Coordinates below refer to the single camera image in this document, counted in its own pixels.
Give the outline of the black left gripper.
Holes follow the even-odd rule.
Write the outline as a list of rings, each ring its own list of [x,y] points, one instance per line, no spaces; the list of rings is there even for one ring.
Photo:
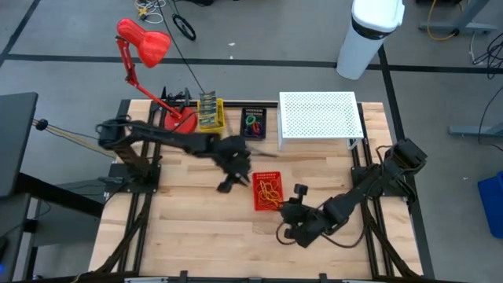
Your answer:
[[[214,161],[229,175],[235,175],[239,183],[243,186],[249,186],[247,178],[251,170],[250,155],[245,140],[241,136],[231,135],[223,138],[214,144]],[[235,184],[234,177],[227,177],[220,182],[217,191],[220,193],[229,193]]]

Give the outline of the blue plastic bin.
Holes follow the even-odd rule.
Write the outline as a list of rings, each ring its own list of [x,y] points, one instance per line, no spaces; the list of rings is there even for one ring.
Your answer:
[[[503,239],[503,171],[479,181],[478,189],[490,233]]]

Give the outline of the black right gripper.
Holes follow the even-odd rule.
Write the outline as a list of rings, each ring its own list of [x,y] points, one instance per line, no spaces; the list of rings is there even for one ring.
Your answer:
[[[320,235],[317,227],[318,209],[306,206],[297,200],[289,200],[279,209],[282,224],[286,225],[282,236],[297,245],[307,248]]]

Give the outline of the red plastic basket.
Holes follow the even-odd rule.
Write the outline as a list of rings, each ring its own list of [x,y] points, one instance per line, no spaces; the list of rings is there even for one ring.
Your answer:
[[[283,190],[282,190],[282,182],[281,182],[281,173],[279,171],[267,171],[267,172],[255,172],[252,174],[252,192],[254,196],[254,209],[256,211],[276,211],[274,207],[271,205],[261,205],[259,203],[259,182],[271,182],[277,181],[278,184],[278,192],[282,196],[283,202]]]

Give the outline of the white cylindrical bin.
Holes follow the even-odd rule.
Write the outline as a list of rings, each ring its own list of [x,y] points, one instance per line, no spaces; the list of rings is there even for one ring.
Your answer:
[[[404,13],[403,0],[353,0],[336,72],[358,80],[386,38],[402,25]]]

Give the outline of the grey desk leg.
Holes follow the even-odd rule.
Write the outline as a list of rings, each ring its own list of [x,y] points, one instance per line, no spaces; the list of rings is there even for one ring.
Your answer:
[[[449,126],[450,135],[480,136],[485,138],[503,138],[503,124],[485,126]]]
[[[496,31],[497,27],[491,24],[476,23],[473,21],[475,16],[487,5],[490,0],[470,0],[464,11],[452,21],[432,21],[431,16],[434,4],[428,12],[428,18],[426,21],[421,22],[418,29],[421,31],[426,31],[429,35],[432,35],[433,31],[447,33],[446,38],[442,40],[447,40],[449,37],[458,36],[460,33],[482,33],[489,34],[492,31]]]

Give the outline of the tan leaning pole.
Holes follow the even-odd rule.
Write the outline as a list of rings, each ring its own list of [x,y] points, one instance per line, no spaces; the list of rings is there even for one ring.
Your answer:
[[[82,137],[94,139],[94,137],[91,137],[89,135],[70,132],[68,130],[64,130],[62,128],[52,126],[49,124],[49,122],[46,119],[33,119],[32,126],[36,130],[45,131],[45,132],[52,134],[58,138],[63,138],[63,139],[65,139],[71,143],[74,143],[84,149],[88,149],[92,152],[99,153],[102,156],[107,156],[112,159],[116,158],[116,156],[113,153],[107,153],[103,149],[99,149],[96,145],[92,145],[89,142],[82,139]]]

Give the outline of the white table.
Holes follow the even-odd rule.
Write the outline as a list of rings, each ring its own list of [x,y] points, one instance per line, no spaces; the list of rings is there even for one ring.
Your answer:
[[[280,92],[278,149],[288,142],[344,140],[352,150],[364,138],[355,93]]]

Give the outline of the black table frame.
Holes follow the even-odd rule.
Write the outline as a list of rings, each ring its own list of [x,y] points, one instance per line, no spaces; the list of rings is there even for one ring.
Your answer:
[[[279,171],[285,199],[296,183],[308,185],[304,204],[315,206],[343,193],[352,185],[353,156],[346,141],[286,145],[278,152],[277,106],[272,101],[225,101],[232,132],[240,130],[243,107],[267,108],[264,141],[254,147],[279,158],[253,156],[257,172]],[[391,135],[382,102],[361,102],[372,151],[390,145]],[[220,281],[251,279],[371,279],[365,240],[351,249],[318,239],[309,248],[282,245],[275,237],[281,217],[273,211],[255,211],[251,188],[234,186],[231,193],[217,193],[224,179],[208,159],[197,159],[181,150],[161,147],[160,189],[152,198],[139,274],[188,279],[209,277]],[[102,266],[123,238],[131,194],[118,193],[105,206],[91,256],[89,271]],[[425,275],[420,263],[409,208],[400,197],[382,197],[381,209],[387,236],[409,268]]]

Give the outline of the black side desk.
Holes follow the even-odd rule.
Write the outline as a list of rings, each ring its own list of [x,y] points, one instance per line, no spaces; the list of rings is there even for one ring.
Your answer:
[[[13,279],[31,198],[99,218],[104,205],[20,171],[38,94],[0,95],[0,282]]]

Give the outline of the yellow plastic basket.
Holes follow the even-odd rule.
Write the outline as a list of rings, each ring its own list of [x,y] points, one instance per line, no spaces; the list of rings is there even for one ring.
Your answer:
[[[199,126],[199,111],[200,111],[200,101],[197,102],[197,114],[198,114],[198,127],[201,132],[209,132],[209,133],[221,133],[223,129],[226,126],[226,121],[224,118],[224,107],[223,107],[223,100],[221,98],[217,98],[217,121],[218,121],[218,127],[216,128],[211,128],[211,129],[200,129]]]

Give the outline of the black plastic basket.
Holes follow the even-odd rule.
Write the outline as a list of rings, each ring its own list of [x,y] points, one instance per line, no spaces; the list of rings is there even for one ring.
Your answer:
[[[259,122],[262,126],[263,132],[261,135],[257,136],[255,135],[252,138],[246,138],[244,136],[244,129],[246,126],[251,126],[247,125],[245,123],[245,119],[247,116],[253,115],[256,117],[256,122]],[[240,115],[240,136],[247,140],[253,140],[253,141],[260,141],[266,138],[266,109],[265,108],[242,108],[241,110],[241,115]]]

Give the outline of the red desk lamp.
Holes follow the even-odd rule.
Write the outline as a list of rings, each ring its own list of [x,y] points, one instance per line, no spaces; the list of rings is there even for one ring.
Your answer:
[[[161,98],[145,89],[139,82],[130,53],[130,47],[137,50],[141,63],[147,68],[157,66],[171,47],[171,37],[161,31],[148,31],[132,19],[123,18],[116,25],[116,44],[126,71],[125,81],[156,102],[167,111],[163,127],[178,133],[188,134],[196,129],[196,113],[186,106],[173,108]]]

